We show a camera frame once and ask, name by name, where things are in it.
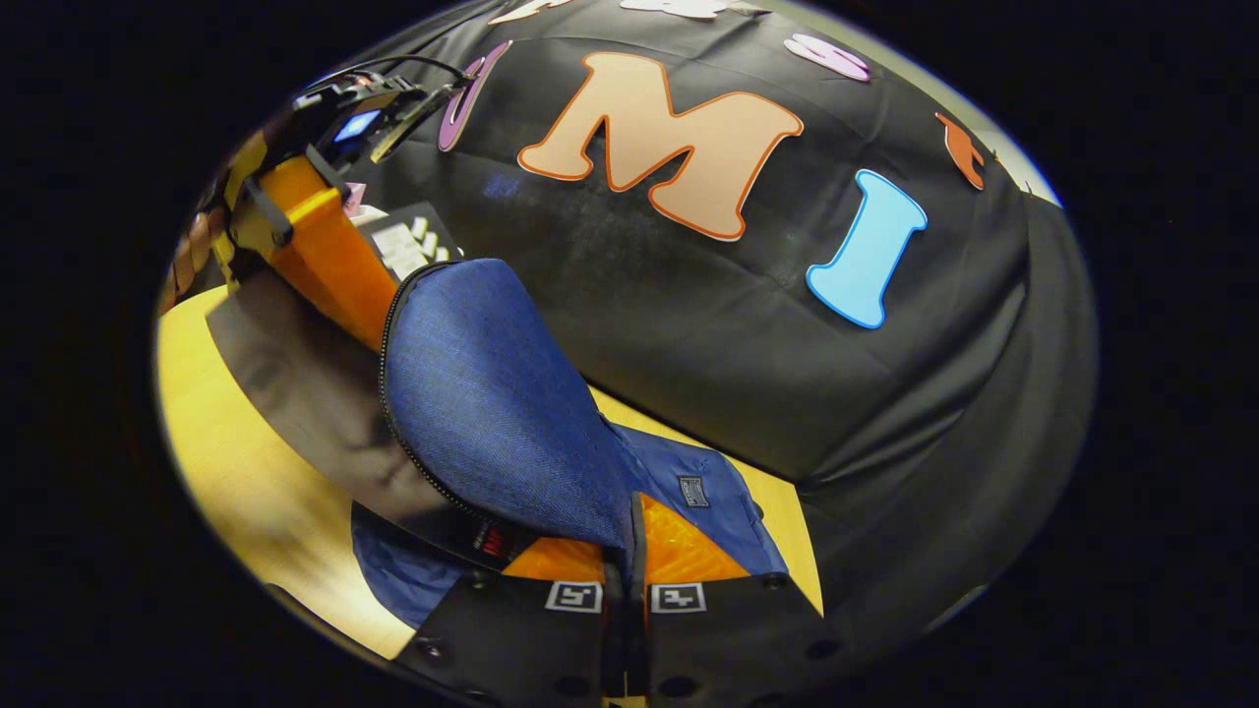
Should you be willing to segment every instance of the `wooden surface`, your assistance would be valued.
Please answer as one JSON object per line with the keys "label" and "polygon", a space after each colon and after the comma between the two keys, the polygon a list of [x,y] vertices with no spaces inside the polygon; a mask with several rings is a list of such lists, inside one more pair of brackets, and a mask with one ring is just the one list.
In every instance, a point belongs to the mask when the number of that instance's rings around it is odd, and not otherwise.
{"label": "wooden surface", "polygon": [[[178,466],[196,506],[261,581],[279,585],[312,612],[385,658],[413,630],[368,588],[350,539],[350,498],[306,464],[249,403],[219,358],[205,314],[225,287],[181,302],[159,321],[157,384]],[[697,445],[592,389],[608,420]],[[792,578],[821,612],[813,548],[794,488],[731,460]]]}

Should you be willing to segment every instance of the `zipper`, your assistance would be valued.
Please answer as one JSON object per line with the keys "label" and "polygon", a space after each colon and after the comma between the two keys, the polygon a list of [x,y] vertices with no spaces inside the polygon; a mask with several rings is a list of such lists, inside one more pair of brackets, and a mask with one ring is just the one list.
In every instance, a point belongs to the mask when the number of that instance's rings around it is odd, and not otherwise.
{"label": "zipper", "polygon": [[465,514],[470,514],[470,515],[472,515],[472,517],[475,517],[475,518],[477,518],[480,520],[488,522],[488,523],[492,523],[492,524],[499,524],[501,527],[516,528],[515,523],[509,522],[506,519],[500,519],[500,518],[490,514],[488,511],[483,511],[481,509],[477,509],[476,506],[472,506],[471,504],[468,504],[468,503],[463,501],[462,499],[460,499],[460,496],[457,494],[454,494],[453,491],[451,491],[451,489],[448,486],[446,486],[444,484],[442,484],[442,481],[438,480],[428,470],[427,466],[424,466],[424,462],[421,461],[419,455],[417,455],[415,451],[412,450],[410,445],[408,445],[407,441],[403,440],[402,435],[398,432],[398,426],[394,425],[393,411],[389,408],[389,398],[385,396],[385,354],[389,351],[389,330],[393,326],[393,320],[394,320],[394,312],[395,312],[395,310],[402,304],[402,301],[405,299],[407,292],[410,288],[410,286],[414,285],[414,282],[418,281],[421,277],[423,277],[423,276],[426,276],[426,275],[428,275],[428,273],[431,273],[431,272],[433,272],[436,270],[439,270],[439,268],[443,268],[446,266],[451,266],[451,265],[454,265],[454,263],[460,263],[460,262],[462,262],[462,261],[441,261],[441,262],[437,262],[437,263],[428,263],[428,265],[421,266],[415,271],[412,271],[412,273],[408,275],[402,281],[402,283],[398,286],[398,291],[394,292],[393,301],[389,304],[389,311],[385,315],[385,329],[384,329],[384,333],[381,333],[381,336],[380,336],[380,372],[379,372],[379,375],[376,377],[376,388],[378,388],[378,392],[380,394],[380,406],[384,408],[384,412],[385,412],[385,422],[389,423],[389,432],[393,433],[394,440],[398,441],[398,443],[402,446],[403,451],[407,452],[407,456],[410,457],[412,464],[415,465],[415,469],[419,470],[419,474],[424,475],[424,479],[428,481],[428,484],[433,485],[433,489],[436,489],[442,496],[444,496],[451,504],[453,504],[454,508],[457,508],[458,510],[463,511]]}

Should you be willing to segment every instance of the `blue fabric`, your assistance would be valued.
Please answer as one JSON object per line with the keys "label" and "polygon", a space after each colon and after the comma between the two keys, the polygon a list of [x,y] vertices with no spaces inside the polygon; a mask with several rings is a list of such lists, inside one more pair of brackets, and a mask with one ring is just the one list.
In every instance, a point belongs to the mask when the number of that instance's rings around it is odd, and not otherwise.
{"label": "blue fabric", "polygon": [[414,630],[471,569],[359,505],[350,517],[350,537],[371,595]]}
{"label": "blue fabric", "polygon": [[[403,440],[468,504],[631,549],[642,491],[749,573],[786,571],[738,470],[711,450],[609,423],[502,261],[414,281],[390,325],[385,396]],[[710,505],[687,506],[679,476],[701,477]]]}

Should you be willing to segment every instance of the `letter m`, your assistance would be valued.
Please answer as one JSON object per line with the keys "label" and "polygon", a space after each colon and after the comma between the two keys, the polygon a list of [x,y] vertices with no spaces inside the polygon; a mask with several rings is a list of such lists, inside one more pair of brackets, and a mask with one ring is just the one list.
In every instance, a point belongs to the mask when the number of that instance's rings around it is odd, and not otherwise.
{"label": "letter m", "polygon": [[782,106],[753,93],[719,96],[674,113],[660,62],[598,52],[583,59],[585,83],[546,137],[520,151],[520,166],[563,180],[585,179],[594,163],[585,147],[599,126],[607,142],[608,186],[624,191],[665,163],[689,152],[669,181],[647,193],[670,219],[719,241],[738,241],[743,202],[783,137],[805,123]]}

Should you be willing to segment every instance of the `blue letter i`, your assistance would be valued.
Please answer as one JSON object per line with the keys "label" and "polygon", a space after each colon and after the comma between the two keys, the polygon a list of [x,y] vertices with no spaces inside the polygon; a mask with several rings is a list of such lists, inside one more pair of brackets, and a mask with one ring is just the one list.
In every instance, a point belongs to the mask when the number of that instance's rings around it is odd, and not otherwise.
{"label": "blue letter i", "polygon": [[810,266],[808,288],[827,307],[854,323],[876,329],[883,324],[883,291],[909,242],[909,234],[927,228],[927,214],[917,202],[870,170],[857,170],[864,193],[857,218],[825,266]]}

